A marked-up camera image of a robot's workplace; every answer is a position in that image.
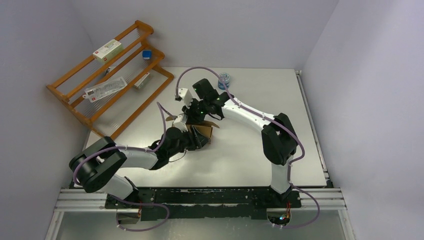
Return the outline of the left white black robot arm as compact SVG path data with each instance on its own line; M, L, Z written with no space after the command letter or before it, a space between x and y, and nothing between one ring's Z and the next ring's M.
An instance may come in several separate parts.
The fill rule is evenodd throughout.
M159 140L146 148L117 145L105 136L80 152L69 162L74 182L86 193L105 190L118 197L126 208L134 207L139 200L135 185L126 177L117 175L121 168L159 170L170 159L185 151L200 150L211 141L194 125L188 131L169 127Z

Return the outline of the brown cardboard box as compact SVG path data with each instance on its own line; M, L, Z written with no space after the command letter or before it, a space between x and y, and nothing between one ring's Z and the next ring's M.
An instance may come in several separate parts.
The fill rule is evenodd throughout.
M173 127L179 129L183 133L191 132L190 127L194 127L203 136L209 139L212 138L213 128L220 128L216 123L208 120L204 120L198 124L189 124L188 115L185 113L181 113L177 116L168 116L165 121L171 122Z

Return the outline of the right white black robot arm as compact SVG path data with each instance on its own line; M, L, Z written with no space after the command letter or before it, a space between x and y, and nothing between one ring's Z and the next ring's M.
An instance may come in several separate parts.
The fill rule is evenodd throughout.
M259 111L227 92L219 94L206 78L192 87L198 98L194 98L187 88L176 89L176 100L184 102L184 122L200 124L206 116L217 115L221 120L232 119L258 131L263 154L271 162L270 187L273 191L269 199L275 207L282 207L288 202L288 191L292 189L288 178L289 161L299 145L289 117L284 113L273 115Z

